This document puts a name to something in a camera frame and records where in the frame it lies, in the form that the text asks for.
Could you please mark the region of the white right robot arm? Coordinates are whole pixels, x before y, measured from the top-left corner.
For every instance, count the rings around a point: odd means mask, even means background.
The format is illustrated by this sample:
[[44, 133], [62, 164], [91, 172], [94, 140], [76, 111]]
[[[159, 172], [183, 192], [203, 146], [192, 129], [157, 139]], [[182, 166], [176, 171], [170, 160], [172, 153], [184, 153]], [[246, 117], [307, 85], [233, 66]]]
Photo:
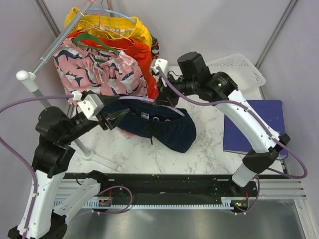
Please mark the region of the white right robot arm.
[[187, 152], [196, 138], [196, 128], [186, 110], [176, 107], [179, 99], [199, 97], [197, 105], [215, 106], [242, 132], [251, 150], [232, 175], [228, 190], [234, 196], [246, 191], [246, 185], [269, 169], [290, 141], [269, 127], [244, 98], [234, 80], [225, 72], [211, 73], [201, 54], [193, 51], [177, 60], [181, 75], [174, 78], [159, 59], [155, 69], [160, 75], [159, 94], [153, 103], [121, 96], [103, 108], [104, 116], [126, 111], [118, 128], [134, 135], [157, 139], [177, 152]]

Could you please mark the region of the navy blue shorts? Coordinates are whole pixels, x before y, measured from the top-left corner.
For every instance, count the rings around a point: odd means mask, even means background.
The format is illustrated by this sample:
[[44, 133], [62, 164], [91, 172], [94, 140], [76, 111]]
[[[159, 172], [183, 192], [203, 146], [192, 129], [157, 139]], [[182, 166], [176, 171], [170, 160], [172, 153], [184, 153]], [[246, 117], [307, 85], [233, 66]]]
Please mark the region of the navy blue shorts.
[[187, 152], [196, 139], [196, 127], [186, 109], [178, 112], [168, 107], [155, 107], [139, 100], [119, 100], [101, 110], [106, 115], [128, 110], [117, 127], [128, 133], [153, 139], [173, 151]]

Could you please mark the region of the silver clothes rack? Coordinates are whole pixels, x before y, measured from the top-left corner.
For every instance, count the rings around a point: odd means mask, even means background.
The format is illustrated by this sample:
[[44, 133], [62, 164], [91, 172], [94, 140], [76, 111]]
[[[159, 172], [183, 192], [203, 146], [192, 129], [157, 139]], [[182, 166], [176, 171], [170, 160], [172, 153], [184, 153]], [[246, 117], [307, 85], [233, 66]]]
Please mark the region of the silver clothes rack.
[[[82, 16], [89, 10], [93, 2], [90, 0], [84, 4], [84, 7], [80, 10], [79, 13], [71, 20], [71, 22], [61, 31], [61, 33], [56, 37], [53, 43], [45, 51], [43, 56], [39, 59], [34, 69], [30, 72], [25, 70], [20, 70], [16, 74], [17, 80], [23, 83], [23, 85], [31, 92], [36, 98], [40, 99], [43, 97], [42, 92], [38, 88], [38, 85], [35, 83], [35, 79], [40, 70], [45, 66], [47, 61], [53, 55], [54, 51], [58, 46], [63, 42], [66, 36], [71, 32], [74, 26], [79, 22]], [[74, 140], [74, 144], [82, 152], [83, 159], [86, 161], [94, 161], [105, 167], [108, 167], [111, 171], [117, 172], [119, 170], [119, 165], [95, 154], [94, 151], [88, 149], [79, 139]]]

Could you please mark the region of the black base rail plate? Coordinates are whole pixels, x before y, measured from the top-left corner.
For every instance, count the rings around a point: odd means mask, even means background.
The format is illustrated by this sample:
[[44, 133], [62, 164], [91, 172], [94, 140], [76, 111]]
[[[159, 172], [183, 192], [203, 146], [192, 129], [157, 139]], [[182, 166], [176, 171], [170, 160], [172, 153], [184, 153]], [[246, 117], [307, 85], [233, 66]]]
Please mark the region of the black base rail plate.
[[110, 201], [128, 202], [204, 202], [215, 203], [222, 198], [252, 198], [257, 195], [256, 182], [235, 188], [230, 175], [150, 175], [95, 173], [101, 189], [124, 186], [104, 192]]

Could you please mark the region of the light blue hanger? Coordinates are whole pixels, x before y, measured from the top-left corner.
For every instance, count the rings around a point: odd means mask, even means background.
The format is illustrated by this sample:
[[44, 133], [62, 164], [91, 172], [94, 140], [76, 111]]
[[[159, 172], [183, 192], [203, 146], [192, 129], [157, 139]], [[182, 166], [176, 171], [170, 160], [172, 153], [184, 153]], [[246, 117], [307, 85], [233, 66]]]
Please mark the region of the light blue hanger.
[[109, 13], [110, 15], [116, 15], [116, 16], [119, 16], [121, 18], [125, 18], [133, 23], [137, 23], [136, 20], [134, 20], [132, 17], [130, 16], [127, 16], [123, 13], [120, 13], [120, 12], [117, 12], [117, 11], [114, 11], [114, 10], [109, 10], [109, 9], [106, 9], [106, 8], [94, 8], [94, 7], [91, 7], [88, 9], [89, 12], [92, 13], [92, 15], [101, 15], [103, 13]]

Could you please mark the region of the green hanger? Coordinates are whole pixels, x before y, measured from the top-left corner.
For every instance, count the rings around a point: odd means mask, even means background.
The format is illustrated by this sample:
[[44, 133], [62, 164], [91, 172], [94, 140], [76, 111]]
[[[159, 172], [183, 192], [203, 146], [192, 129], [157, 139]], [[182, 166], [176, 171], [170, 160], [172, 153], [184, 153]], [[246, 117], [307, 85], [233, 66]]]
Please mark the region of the green hanger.
[[76, 31], [70, 33], [69, 38], [71, 46], [68, 51], [75, 59], [109, 65], [123, 62], [123, 51], [107, 45], [97, 36]]

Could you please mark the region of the pink shark print shorts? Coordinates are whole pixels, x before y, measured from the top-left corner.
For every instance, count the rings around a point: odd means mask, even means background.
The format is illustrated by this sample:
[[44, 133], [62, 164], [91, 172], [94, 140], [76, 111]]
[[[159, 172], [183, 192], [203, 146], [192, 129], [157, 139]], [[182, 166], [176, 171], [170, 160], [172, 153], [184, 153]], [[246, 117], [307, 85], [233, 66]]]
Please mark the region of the pink shark print shorts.
[[115, 53], [77, 46], [68, 38], [52, 57], [67, 95], [92, 91], [106, 96], [148, 96], [148, 83], [138, 62], [122, 50]]

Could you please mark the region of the translucent lilac hanger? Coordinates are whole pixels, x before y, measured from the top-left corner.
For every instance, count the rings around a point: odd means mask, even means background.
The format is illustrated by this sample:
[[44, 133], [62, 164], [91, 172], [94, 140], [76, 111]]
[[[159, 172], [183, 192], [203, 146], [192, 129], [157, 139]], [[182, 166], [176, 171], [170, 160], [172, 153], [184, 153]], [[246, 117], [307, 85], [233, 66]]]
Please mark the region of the translucent lilac hanger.
[[[171, 106], [165, 106], [165, 105], [164, 106], [163, 105], [154, 106], [153, 105], [154, 100], [150, 99], [150, 98], [143, 98], [143, 97], [138, 97], [138, 96], [120, 96], [119, 100], [126, 100], [126, 101], [136, 100], [136, 101], [148, 103], [154, 109], [155, 108], [167, 108], [170, 111], [173, 111], [176, 114], [180, 115], [181, 117], [185, 116], [185, 114], [182, 111], [180, 111], [179, 109], [173, 108]], [[144, 118], [144, 119], [148, 119], [148, 120], [149, 119], [153, 119], [153, 120], [156, 120], [156, 121], [170, 121], [170, 118], [166, 117], [166, 115], [164, 113], [146, 113], [146, 112], [144, 113], [144, 112], [142, 112], [141, 113], [141, 117]]]

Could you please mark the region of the yellow shorts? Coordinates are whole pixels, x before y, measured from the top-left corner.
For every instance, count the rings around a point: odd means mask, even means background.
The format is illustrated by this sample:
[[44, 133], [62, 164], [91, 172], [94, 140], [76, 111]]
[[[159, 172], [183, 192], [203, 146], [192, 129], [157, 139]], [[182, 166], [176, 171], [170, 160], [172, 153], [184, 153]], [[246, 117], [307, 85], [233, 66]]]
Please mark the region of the yellow shorts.
[[[139, 20], [135, 16], [132, 16], [132, 18], [137, 21], [136, 24], [125, 19], [116, 20], [116, 19], [112, 19], [108, 17], [103, 19], [103, 23], [109, 24], [110, 27], [118, 26], [121, 28], [122, 31], [129, 29], [131, 31], [131, 34], [127, 33], [126, 34], [127, 38], [131, 38], [138, 42], [144, 43], [151, 48], [151, 45], [152, 45], [151, 33], [148, 31], [147, 27], [143, 24], [141, 20]], [[99, 23], [99, 20], [96, 15], [87, 16], [87, 14], [84, 14], [73, 29], [79, 30], [79, 31], [81, 30], [87, 31], [92, 35], [95, 35], [98, 37], [105, 37], [111, 40], [118, 40], [122, 38], [113, 34], [112, 32], [97, 28], [98, 23]]]

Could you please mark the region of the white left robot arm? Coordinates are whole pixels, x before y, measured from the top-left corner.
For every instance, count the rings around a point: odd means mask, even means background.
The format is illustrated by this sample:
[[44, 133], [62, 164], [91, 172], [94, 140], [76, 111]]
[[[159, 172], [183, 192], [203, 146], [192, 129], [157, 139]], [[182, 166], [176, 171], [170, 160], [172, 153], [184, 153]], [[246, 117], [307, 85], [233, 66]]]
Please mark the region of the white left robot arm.
[[75, 153], [71, 142], [98, 125], [103, 130], [114, 129], [127, 111], [107, 115], [101, 110], [119, 98], [81, 94], [78, 105], [82, 111], [78, 116], [69, 118], [58, 107], [48, 107], [40, 113], [35, 127], [39, 144], [32, 163], [27, 165], [32, 175], [31, 192], [21, 222], [8, 231], [10, 239], [61, 239], [87, 201], [109, 192], [106, 174], [93, 170], [62, 205], [54, 206], [58, 188]]

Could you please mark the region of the white plastic basket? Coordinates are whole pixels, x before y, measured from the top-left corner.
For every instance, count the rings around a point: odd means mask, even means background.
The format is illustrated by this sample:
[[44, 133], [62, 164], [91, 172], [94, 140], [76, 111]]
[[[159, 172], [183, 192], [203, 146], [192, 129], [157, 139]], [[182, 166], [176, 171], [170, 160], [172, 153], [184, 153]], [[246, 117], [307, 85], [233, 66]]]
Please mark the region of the white plastic basket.
[[242, 92], [261, 87], [265, 84], [266, 79], [255, 65], [242, 54], [232, 54], [210, 62], [206, 65], [211, 73], [225, 72]]

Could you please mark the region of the orange shorts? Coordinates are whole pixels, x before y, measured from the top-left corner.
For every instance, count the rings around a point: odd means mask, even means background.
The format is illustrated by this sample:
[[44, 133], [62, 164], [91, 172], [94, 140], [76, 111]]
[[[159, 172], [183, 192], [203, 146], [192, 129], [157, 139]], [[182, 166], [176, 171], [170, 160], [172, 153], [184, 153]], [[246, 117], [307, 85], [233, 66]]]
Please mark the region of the orange shorts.
[[101, 37], [103, 42], [107, 45], [114, 47], [116, 50], [122, 50], [127, 55], [134, 58], [138, 65], [141, 68], [142, 74], [146, 82], [148, 83], [147, 91], [148, 91], [148, 98], [155, 99], [158, 96], [158, 90], [156, 88], [156, 80], [152, 76], [150, 72], [150, 66], [152, 62], [151, 50], [150, 48], [141, 42], [138, 42], [134, 39], [130, 39], [132, 42], [121, 38], [118, 40], [109, 40], [107, 38]]

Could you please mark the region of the black orange patterned garment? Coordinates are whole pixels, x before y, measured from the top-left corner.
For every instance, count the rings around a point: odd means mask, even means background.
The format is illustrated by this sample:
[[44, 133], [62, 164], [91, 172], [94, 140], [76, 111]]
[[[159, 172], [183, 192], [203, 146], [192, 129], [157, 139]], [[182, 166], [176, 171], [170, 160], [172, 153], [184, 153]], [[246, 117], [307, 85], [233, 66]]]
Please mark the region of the black orange patterned garment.
[[151, 45], [152, 60], [157, 60], [159, 58], [159, 55], [160, 55], [159, 41], [153, 35], [151, 35], [151, 37], [152, 37], [152, 45]]

